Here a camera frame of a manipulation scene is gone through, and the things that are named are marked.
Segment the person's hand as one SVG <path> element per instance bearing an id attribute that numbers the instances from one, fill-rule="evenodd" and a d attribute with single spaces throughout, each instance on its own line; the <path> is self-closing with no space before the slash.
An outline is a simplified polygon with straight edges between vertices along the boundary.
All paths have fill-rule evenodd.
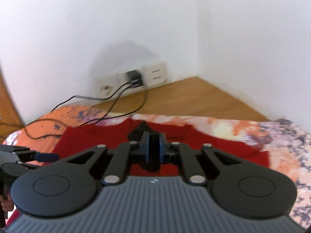
<path id="1" fill-rule="evenodd" d="M 0 195 L 0 202 L 3 211 L 9 212 L 14 210 L 14 203 L 10 194 L 8 194 L 7 197 Z"/>

